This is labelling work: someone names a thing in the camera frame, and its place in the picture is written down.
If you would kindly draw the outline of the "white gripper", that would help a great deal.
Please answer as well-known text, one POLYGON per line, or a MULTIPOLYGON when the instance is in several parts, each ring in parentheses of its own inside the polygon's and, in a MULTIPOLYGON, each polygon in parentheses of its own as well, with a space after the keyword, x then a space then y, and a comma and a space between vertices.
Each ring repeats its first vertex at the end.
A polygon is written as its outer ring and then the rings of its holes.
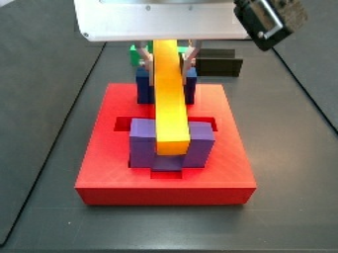
POLYGON ((73 0, 79 30, 91 42, 135 41, 153 85, 152 40, 190 40, 181 54, 181 84, 202 40, 243 40, 247 32, 232 0, 73 0))

